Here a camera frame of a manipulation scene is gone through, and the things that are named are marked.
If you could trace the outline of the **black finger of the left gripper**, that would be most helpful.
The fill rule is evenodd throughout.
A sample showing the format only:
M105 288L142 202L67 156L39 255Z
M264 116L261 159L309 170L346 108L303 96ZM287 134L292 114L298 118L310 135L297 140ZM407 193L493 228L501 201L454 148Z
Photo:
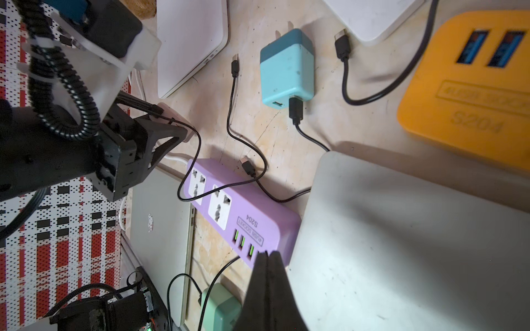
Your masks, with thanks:
M137 145L135 156L137 182L143 182L160 161L186 139L187 134L186 128L169 124L166 120L136 118L133 139Z

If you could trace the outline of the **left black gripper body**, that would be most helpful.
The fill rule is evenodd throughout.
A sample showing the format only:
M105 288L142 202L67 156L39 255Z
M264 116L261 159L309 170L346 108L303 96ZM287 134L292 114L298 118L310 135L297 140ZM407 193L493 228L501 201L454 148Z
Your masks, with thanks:
M1 200L87 177L107 200L127 196L137 183L137 122L113 105L87 141L53 134L33 109L1 101Z

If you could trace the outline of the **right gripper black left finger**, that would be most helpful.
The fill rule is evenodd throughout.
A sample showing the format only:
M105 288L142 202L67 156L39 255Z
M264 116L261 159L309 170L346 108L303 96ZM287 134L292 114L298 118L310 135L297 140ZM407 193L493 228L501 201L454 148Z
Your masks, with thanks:
M256 256L247 295L234 330L269 330L269 255Z

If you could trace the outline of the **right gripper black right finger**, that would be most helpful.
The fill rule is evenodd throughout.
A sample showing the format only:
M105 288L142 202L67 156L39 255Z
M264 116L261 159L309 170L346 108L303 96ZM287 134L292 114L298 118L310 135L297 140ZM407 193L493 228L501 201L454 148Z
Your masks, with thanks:
M308 330L298 310L278 251L269 255L268 291L269 330Z

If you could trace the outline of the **pink charger adapter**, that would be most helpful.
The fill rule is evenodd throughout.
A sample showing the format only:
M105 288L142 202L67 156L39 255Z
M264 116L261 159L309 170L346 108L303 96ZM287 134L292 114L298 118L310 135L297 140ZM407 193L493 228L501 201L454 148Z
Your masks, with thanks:
M176 120L176 122L172 122L172 126L177 126L186 130L186 137L183 142L188 143L195 135L191 122L165 103L158 103L157 106L162 109L162 116Z

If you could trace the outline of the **green charger adapter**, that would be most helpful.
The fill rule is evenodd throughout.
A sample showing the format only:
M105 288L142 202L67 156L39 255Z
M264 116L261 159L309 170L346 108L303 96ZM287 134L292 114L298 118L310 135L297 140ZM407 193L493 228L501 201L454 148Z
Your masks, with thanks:
M222 284L216 283L207 300L202 327L207 331L233 330L242 305Z

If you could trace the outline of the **teal charger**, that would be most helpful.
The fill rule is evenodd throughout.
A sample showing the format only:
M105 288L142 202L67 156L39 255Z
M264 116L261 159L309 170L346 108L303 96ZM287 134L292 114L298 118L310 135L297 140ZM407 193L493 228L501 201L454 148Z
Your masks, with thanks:
M304 102L315 95L315 50L299 28L263 47L259 54L262 103L287 108L296 97Z

